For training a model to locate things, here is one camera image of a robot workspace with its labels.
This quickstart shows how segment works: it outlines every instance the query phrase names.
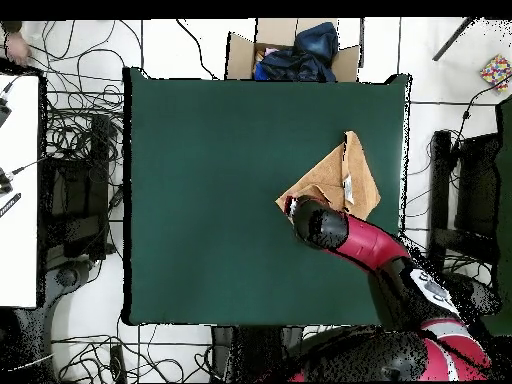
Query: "cable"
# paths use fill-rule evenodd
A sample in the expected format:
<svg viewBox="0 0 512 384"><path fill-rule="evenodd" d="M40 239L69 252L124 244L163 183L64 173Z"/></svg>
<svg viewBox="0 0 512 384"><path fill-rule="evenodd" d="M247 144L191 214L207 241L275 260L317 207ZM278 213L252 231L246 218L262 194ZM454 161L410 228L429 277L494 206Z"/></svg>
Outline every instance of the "cable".
<svg viewBox="0 0 512 384"><path fill-rule="evenodd" d="M133 30L133 28L130 27L125 21L119 20L119 22L121 22L126 28L128 28L128 30L133 34L133 36L137 40L137 43L138 43L139 49L140 49L140 67L142 69L144 69L144 51L143 51L144 49L142 48L142 28L141 28L141 38L139 38L139 36L136 34L136 32Z"/></svg>
<svg viewBox="0 0 512 384"><path fill-rule="evenodd" d="M73 358L71 358L69 363L59 370L58 378L59 378L60 381L64 381L65 380L65 377L66 377L67 373L69 372L69 370L71 368L76 367L76 366L80 366L86 372L87 377L80 378L79 380L71 380L71 381L70 380L66 380L67 382L79 382L79 381L88 380L90 384L94 384L95 379L99 379L100 384L108 384L105 381L105 379L103 378L102 373L104 371L109 371L110 374L112 374L112 368L110 367L110 365L105 365L105 364L103 364L101 362L101 359L98 356L97 350L99 348L104 348L104 346L106 346L106 345L111 346L113 342L117 343L117 344L120 344L128 352L137 355L137 359L138 360L142 359L142 360L144 360L146 362L145 364L140 365L140 367L138 367L139 369L143 368L143 367L150 367L151 370L157 372L157 374L160 376L160 378L162 378L162 380L164 380L166 383L173 383L172 381L169 381L165 377L165 375L160 371L160 369L158 368L158 365L160 365L162 363L172 363L172 364L176 365L178 367L178 369L180 370L181 377L180 377L179 380L180 381L184 381L185 380L183 367L175 359L163 359L163 360L160 360L160 361L157 361L157 362L153 362L151 359L148 359L145 355L137 353L135 350L131 349L119 337L108 336L108 335L89 336L89 338L93 338L93 337L94 338L95 337L106 337L106 339L101 341L101 342L89 342L89 343L87 343L86 346L84 347L84 349L82 349L81 352L79 352ZM69 339L65 339L65 340L54 341L53 343L71 341L71 340L76 340L76 339L77 338L69 338ZM89 354L89 353L93 353L95 358L94 359L93 358L84 358L84 356ZM97 371L97 373L95 375L92 375L90 373L90 371L85 366L86 363L91 363L91 364L93 364L95 366L96 371ZM126 377L129 377L129 376L132 377L132 378L137 378L137 373L133 372L133 370L127 370L126 371Z"/></svg>
<svg viewBox="0 0 512 384"><path fill-rule="evenodd" d="M189 375L188 375L188 376L183 380L183 383L186 383L186 382L190 379L190 377L192 377L193 375L197 374L199 371L203 371L203 372L205 372L206 374L210 375L211 377L214 377L214 378L216 378L217 380L219 380L219 381L221 381L221 382L224 382L224 379L223 379L222 377L218 376L218 375L217 375L217 374L212 370L211 365L210 365L210 363L209 363L209 361L208 361L208 354L210 353L210 351L211 351L212 349L213 349L213 346L208 346L208 347L206 348L206 351L205 351L205 353L204 353L204 354L202 354L202 355L201 355L200 353L196 353L196 354L194 355L194 361L195 361L195 363L196 363L196 365L197 365L197 368L196 368L194 371L192 371L192 372L191 372L191 373L190 373L190 374L189 374ZM198 362L197 357L201 357L201 358L203 358L203 363L202 363L202 364L200 364L200 363Z"/></svg>
<svg viewBox="0 0 512 384"><path fill-rule="evenodd" d="M406 218L417 218L418 216L423 216L425 215L428 211L430 210L430 206L427 208L427 210L423 213L420 213L418 215L405 215Z"/></svg>
<svg viewBox="0 0 512 384"><path fill-rule="evenodd" d="M121 144L117 137L122 132L122 93L120 92L118 87L112 86L108 84L105 86L103 92L98 92L96 94L86 94L82 90L82 76L80 75L80 60L87 54L92 52L111 52L117 55L120 58L121 64L124 65L123 59L114 51L108 49L98 49L97 47L106 43L114 29L116 22L114 21L112 24L112 28L107 35L107 37L100 43L95 44L94 46L88 48L84 52L75 55L75 56L67 56L67 52L69 48L66 49L64 55L58 56L56 54L52 54L48 51L47 48L47 38L50 36L51 32L55 27L55 23L50 25L48 29L49 23L45 25L43 30L43 45L45 49L43 52L46 55L47 64L43 64L41 61L37 61L42 65L44 71L55 71L53 69L53 62L59 60L68 60L72 58L78 58L77 61L77 74L78 77L78 85L71 82L68 78L64 76L63 73L56 72L55 75L60 80L60 82L64 86L64 91L71 91L68 87L68 84L76 91L74 93L70 93L68 95L68 104L70 106L71 111L63 110L62 108L57 109L56 104L58 102L59 96L57 96L57 101L55 104L49 103L49 114L48 114L48 148L59 151L63 153L63 159L74 159L74 160L85 160L87 164L92 168L91 174L102 174L102 170L105 170L103 163L100 163L93 158L90 157L90 141L92 139L92 131L89 121L91 117L96 113L103 113L109 116L113 128L113 133L109 134L108 137L108 156L109 163L114 165L114 169L112 173L107 176L108 184L115 185L112 182L112 175L115 172L116 166L119 164L119 160L122 158L122 150L119 152L118 146ZM69 35L68 47L71 45L71 39L73 37L74 24L72 25L72 30ZM140 40L137 38L137 43L140 46Z"/></svg>
<svg viewBox="0 0 512 384"><path fill-rule="evenodd" d="M441 131L449 131L450 133L454 134L455 136L457 137L461 137L462 134L460 134L459 132L455 131L455 130L450 130L450 129L443 129ZM423 168L421 171L417 171L417 172L412 172L410 174L407 174L408 177L411 177L413 175L419 175L423 172L425 172L428 168L430 168L430 165L432 164L432 142L434 141L434 135L432 135L430 141L428 142L426 148L425 148L425 151L427 153L427 156L429 158L429 161L428 161L428 164L425 168Z"/></svg>
<svg viewBox="0 0 512 384"><path fill-rule="evenodd" d="M123 257L119 253L119 250L117 249L116 243L114 242L114 236L112 235L112 229L110 228L110 223L109 223L109 226L108 226L108 232L110 233L110 238L112 239L112 246L114 246L114 249L116 249L117 255L121 258L121 260L123 260Z"/></svg>
<svg viewBox="0 0 512 384"><path fill-rule="evenodd" d="M28 364L21 365L19 367L16 367L16 368L13 368L13 369L10 369L10 370L7 370L7 371L12 372L12 371L17 371L17 370L24 369L24 368L27 368L27 367L31 367L32 365L39 364L40 362L43 362L43 361L46 361L47 359L52 358L54 355L55 354L52 353L51 355L45 356L44 358L38 359L37 361L33 361L33 362L28 363Z"/></svg>
<svg viewBox="0 0 512 384"><path fill-rule="evenodd" d="M199 41L197 41L197 38L194 37L194 35L187 29L185 28L185 26L180 22L179 19L176 19L176 22L178 23L178 25L196 42L197 44L197 48L199 50L199 61L201 62L201 67L210 74L210 76L212 77L213 80L218 80L219 78L217 78L215 75L213 75L207 68L206 66L204 66L203 64L203 54L201 52L201 45L199 44Z"/></svg>
<svg viewBox="0 0 512 384"><path fill-rule="evenodd" d="M413 202L414 200L418 199L419 197L424 196L425 194L430 193L431 191L432 191L432 189L428 189L427 191L425 191L425 192L423 192L423 193L419 194L418 196L413 197L411 200L408 200L408 201L407 201L407 203L405 204L405 206L407 206L409 203Z"/></svg>
<svg viewBox="0 0 512 384"><path fill-rule="evenodd" d="M8 83L2 91L0 91L0 97L2 97L3 94L7 94L9 90L12 88L12 85L18 80L18 78L21 78L23 75L18 75L15 77L10 83Z"/></svg>
<svg viewBox="0 0 512 384"><path fill-rule="evenodd" d="M98 277L100 276L100 273L101 273L102 266L103 266L103 261L100 261L100 267L98 269L98 273L96 274L96 277L94 277L92 280L87 281L87 283L85 283L85 284L92 283L93 281L96 281L98 279Z"/></svg>
<svg viewBox="0 0 512 384"><path fill-rule="evenodd" d="M73 20L73 22L71 23L71 32L69 34L69 39L68 39L68 46L66 47L66 51L64 52L64 54L62 56L54 56L56 59L62 59L64 58L64 56L66 56L69 52L69 48L71 47L71 40L73 38L73 31L75 29L75 20Z"/></svg>
<svg viewBox="0 0 512 384"><path fill-rule="evenodd" d="M477 97L480 96L481 94L487 92L487 91L492 90L493 88L496 88L498 85L507 82L511 77L512 77L512 73L509 74L506 78L503 78L502 80L497 82L496 84L491 85L490 87L486 88L485 90L482 90L482 91L476 93L473 96L473 98L469 101L468 107L466 108L466 110L464 111L464 113L462 115L462 123L460 125L459 136L457 137L457 140L455 141L455 144L454 144L454 147L453 147L455 151L457 151L459 149L459 140L460 140L460 136L462 135L462 130L464 129L464 123L469 119L469 116L470 116L469 115L469 109L471 108L471 106L473 106L473 103L477 99Z"/></svg>
<svg viewBox="0 0 512 384"><path fill-rule="evenodd" d="M29 163L28 165L25 165L25 166L22 166L20 168L17 168L15 169L14 171L12 172L9 172L9 173L6 173L5 176L10 180L12 181L12 179L14 178L15 175L18 175L20 172L24 171L25 169L27 169L28 167L32 166L32 165L35 165L36 163L40 163L42 162L43 160L46 160L46 159L49 159L49 158L52 158L53 156L55 156L58 152L55 152L55 153L50 153L48 154L47 156L45 156L44 158L41 158L39 160L36 160L35 162L32 162L32 163Z"/></svg>

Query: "person's hand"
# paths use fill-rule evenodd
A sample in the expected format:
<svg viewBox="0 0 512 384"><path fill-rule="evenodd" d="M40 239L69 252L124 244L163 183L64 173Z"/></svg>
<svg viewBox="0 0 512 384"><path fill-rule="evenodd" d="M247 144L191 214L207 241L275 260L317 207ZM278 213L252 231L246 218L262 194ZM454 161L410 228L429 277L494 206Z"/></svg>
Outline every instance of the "person's hand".
<svg viewBox="0 0 512 384"><path fill-rule="evenodd" d="M5 39L7 58L17 65L27 66L30 57L30 47L19 32L7 34Z"/></svg>

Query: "colorful cube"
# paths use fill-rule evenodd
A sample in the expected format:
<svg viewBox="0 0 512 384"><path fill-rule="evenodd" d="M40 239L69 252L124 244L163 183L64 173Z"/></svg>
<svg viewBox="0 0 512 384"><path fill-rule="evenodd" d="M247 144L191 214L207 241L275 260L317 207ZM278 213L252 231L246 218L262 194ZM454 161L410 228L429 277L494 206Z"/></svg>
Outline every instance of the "colorful cube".
<svg viewBox="0 0 512 384"><path fill-rule="evenodd" d="M512 73L510 62L502 55L497 55L490 63L480 71L480 75L489 84L495 85ZM505 91L508 88L508 80L496 87L498 91Z"/></svg>

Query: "blue cloth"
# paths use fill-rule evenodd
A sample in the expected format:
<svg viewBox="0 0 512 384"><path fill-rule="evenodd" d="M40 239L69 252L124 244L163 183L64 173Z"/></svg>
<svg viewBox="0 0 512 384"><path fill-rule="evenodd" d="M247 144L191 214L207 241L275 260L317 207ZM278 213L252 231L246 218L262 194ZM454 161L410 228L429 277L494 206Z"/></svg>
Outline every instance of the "blue cloth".
<svg viewBox="0 0 512 384"><path fill-rule="evenodd" d="M256 81L266 81L268 80L268 75L261 66L261 62L256 64L256 70L254 71L254 79Z"/></svg>
<svg viewBox="0 0 512 384"><path fill-rule="evenodd" d="M337 53L336 28L325 22L297 34L293 47L268 54L261 66L271 80L335 82L330 68Z"/></svg>

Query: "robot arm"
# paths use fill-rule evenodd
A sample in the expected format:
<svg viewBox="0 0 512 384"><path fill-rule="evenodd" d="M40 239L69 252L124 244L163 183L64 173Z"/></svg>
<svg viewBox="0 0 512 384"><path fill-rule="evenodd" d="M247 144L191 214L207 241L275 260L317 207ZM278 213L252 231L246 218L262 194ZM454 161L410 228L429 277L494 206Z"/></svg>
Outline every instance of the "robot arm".
<svg viewBox="0 0 512 384"><path fill-rule="evenodd" d="M330 357L310 363L306 375L324 381L485 379L479 370L489 366L489 359L468 332L466 308L454 304L449 290L398 240L310 196L289 197L285 213L306 244L368 273L379 319L388 331L350 349L336 346ZM338 370L326 373L336 364ZM356 375L364 364L367 372Z"/></svg>

